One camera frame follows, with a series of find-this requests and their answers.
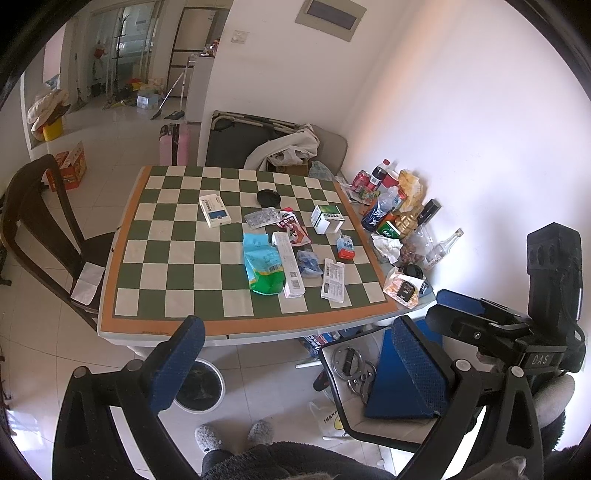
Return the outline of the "gold jar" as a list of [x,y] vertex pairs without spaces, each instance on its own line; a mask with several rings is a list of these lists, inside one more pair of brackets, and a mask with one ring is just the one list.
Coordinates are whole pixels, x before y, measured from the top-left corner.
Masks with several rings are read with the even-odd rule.
[[412,235],[419,226],[420,210],[404,212],[394,218],[394,227],[399,232],[400,238]]

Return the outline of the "white flat paper box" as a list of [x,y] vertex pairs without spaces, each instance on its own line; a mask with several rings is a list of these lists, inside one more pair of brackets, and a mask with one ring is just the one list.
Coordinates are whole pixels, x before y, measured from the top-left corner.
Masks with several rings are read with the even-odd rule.
[[324,275],[322,276],[322,299],[342,303],[345,301],[345,265],[341,262],[325,259]]

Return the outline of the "dark wooden chair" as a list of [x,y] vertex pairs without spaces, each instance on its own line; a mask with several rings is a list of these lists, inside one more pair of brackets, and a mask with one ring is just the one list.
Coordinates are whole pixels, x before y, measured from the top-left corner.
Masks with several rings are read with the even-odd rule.
[[[41,183],[46,173],[50,173],[54,180],[55,192],[71,231],[70,235],[64,233],[43,200]],[[107,265],[115,234],[108,232],[89,238],[83,235],[68,199],[57,161],[51,154],[29,162],[12,177],[5,192],[1,240],[24,270],[68,305],[93,331],[97,331],[102,290],[97,290],[88,305],[72,299],[73,290],[63,288],[19,246],[16,236],[20,227],[29,231],[74,282],[81,279],[85,264],[92,263],[100,267]]]

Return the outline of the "black round lid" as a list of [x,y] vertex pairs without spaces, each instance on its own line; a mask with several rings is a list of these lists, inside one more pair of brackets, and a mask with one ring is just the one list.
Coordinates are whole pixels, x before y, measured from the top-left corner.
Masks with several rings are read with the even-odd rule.
[[262,208],[279,208],[280,194],[273,189],[263,189],[256,193],[256,200]]

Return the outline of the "white blue medicine box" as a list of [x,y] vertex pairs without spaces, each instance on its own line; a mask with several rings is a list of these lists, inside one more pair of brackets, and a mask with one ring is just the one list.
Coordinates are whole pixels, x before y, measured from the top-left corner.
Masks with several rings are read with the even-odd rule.
[[218,194],[201,195],[198,204],[208,227],[219,227],[231,223],[231,217]]

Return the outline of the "black folding bed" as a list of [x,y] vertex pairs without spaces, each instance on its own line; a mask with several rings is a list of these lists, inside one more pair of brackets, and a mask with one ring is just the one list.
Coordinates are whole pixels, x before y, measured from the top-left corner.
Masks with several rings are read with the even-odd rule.
[[242,169],[256,147],[293,134],[298,128],[298,124],[283,120],[215,110],[204,165]]

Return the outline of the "silver pill blister pack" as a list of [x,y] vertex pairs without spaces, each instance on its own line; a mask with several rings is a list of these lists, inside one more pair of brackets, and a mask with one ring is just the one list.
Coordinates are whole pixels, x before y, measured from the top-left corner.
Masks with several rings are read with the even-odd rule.
[[245,223],[250,229],[259,229],[280,222],[280,210],[266,207],[245,215]]

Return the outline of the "red white snack packet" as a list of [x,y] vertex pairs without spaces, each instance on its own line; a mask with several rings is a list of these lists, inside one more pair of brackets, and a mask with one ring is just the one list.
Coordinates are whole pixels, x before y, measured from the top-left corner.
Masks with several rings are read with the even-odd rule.
[[304,247],[311,244],[307,230],[301,226],[293,210],[280,210],[280,221],[276,226],[287,233],[293,247]]

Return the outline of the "blue green snack bag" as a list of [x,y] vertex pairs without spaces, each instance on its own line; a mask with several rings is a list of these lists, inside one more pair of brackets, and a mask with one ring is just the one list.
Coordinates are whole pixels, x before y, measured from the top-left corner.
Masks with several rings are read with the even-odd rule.
[[249,290],[270,296],[283,291],[286,276],[276,246],[266,234],[243,234],[243,262],[249,280]]

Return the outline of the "red cardboard box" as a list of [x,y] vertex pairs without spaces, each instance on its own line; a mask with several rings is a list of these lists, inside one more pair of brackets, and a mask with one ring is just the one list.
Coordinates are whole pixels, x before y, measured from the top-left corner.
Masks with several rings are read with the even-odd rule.
[[65,190],[80,186],[87,171],[84,146],[78,142],[71,151],[59,152],[54,156]]

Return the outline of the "white stool with metal parts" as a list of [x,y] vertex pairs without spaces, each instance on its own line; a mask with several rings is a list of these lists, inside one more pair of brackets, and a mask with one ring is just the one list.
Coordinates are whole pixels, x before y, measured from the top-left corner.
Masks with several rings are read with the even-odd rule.
[[342,426],[356,440],[415,452],[439,420],[416,390],[390,327],[329,343],[318,358]]

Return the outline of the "small milk carton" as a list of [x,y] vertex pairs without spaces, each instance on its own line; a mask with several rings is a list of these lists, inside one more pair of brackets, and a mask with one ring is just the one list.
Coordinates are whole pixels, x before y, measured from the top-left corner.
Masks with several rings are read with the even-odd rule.
[[355,258],[356,251],[351,236],[339,235],[339,238],[335,242],[335,246],[337,246],[339,260],[351,261]]

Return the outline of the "long white toothpaste box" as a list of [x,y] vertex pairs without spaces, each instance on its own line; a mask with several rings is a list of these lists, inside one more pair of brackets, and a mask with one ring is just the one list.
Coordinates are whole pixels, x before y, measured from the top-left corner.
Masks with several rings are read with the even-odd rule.
[[294,249],[291,247],[290,237],[286,232],[273,232],[271,242],[276,246],[280,254],[281,265],[286,276],[286,283],[283,286],[283,294],[287,298],[300,298],[304,296],[305,287],[301,272],[297,266],[297,258]]

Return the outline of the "green 999 medicine box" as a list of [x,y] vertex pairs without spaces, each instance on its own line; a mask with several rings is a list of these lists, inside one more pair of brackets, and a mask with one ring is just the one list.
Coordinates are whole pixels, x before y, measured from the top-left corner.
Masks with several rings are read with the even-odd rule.
[[388,220],[383,221],[377,228],[377,232],[388,238],[399,239],[401,237],[400,231],[396,228],[396,225]]

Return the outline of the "crumpled blue plastic wrapper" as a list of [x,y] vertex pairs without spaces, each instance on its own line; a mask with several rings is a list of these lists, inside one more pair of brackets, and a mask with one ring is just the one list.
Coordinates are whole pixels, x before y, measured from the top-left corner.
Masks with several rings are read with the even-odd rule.
[[318,255],[311,250],[297,251],[297,267],[303,278],[322,277],[322,273],[324,272]]

